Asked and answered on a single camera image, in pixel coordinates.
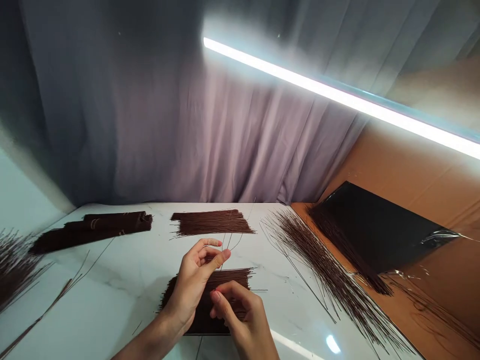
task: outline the fingernail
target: fingernail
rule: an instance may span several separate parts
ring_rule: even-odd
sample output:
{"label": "fingernail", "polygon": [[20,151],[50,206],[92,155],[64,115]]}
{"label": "fingernail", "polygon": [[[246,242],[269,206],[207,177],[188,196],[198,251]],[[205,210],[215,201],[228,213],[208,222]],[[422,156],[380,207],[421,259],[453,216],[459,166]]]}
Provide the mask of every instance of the fingernail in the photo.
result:
{"label": "fingernail", "polygon": [[232,252],[229,249],[225,249],[221,253],[223,254],[223,257],[225,258],[225,260],[228,259],[230,255],[232,255]]}
{"label": "fingernail", "polygon": [[211,300],[214,302],[214,303],[218,303],[220,301],[220,294],[218,291],[214,291],[212,294],[211,294]]}

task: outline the led light bar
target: led light bar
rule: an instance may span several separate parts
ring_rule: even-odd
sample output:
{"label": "led light bar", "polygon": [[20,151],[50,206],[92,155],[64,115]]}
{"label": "led light bar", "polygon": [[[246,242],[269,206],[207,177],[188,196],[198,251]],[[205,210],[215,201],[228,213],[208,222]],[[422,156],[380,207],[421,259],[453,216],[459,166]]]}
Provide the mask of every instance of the led light bar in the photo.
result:
{"label": "led light bar", "polygon": [[234,48],[223,45],[207,37],[203,38],[203,44],[207,49],[225,55],[226,57],[234,59],[240,63],[251,66],[252,68],[273,75],[274,77],[285,80],[301,88],[310,90],[315,94],[348,106],[349,108],[373,116],[374,118],[383,120],[384,122],[395,125],[411,133],[420,135],[421,137],[430,139],[436,143],[445,145],[446,147],[480,160],[480,144],[476,142],[470,141],[461,136],[452,134],[419,120],[415,120],[414,118],[395,112],[389,108],[344,92],[332,86],[325,85],[324,83],[312,80],[308,77],[299,75],[280,66],[273,65],[272,63],[235,50]]}

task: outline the wrist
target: wrist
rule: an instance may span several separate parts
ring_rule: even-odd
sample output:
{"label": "wrist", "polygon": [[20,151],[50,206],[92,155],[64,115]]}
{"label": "wrist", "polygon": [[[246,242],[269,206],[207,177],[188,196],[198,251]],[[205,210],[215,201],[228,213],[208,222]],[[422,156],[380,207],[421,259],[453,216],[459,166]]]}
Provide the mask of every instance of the wrist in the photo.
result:
{"label": "wrist", "polygon": [[177,312],[168,305],[158,314],[153,322],[159,334],[168,332],[175,334],[175,337],[181,337],[184,334],[182,331],[184,324],[180,320]]}

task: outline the forearm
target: forearm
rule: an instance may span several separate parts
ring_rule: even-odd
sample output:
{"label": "forearm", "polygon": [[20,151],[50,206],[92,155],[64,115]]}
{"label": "forearm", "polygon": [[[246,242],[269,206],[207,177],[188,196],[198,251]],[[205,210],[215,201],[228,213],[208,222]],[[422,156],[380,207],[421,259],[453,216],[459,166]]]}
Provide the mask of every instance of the forearm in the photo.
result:
{"label": "forearm", "polygon": [[163,359],[183,334],[183,325],[167,311],[162,311],[112,360]]}

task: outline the white wall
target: white wall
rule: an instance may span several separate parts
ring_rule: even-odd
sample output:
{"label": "white wall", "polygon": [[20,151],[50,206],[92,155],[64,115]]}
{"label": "white wall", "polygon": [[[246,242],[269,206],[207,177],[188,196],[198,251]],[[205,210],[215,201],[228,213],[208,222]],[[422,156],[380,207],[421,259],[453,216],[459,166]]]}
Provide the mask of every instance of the white wall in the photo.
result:
{"label": "white wall", "polygon": [[0,127],[0,230],[38,233],[74,209],[29,151]]}

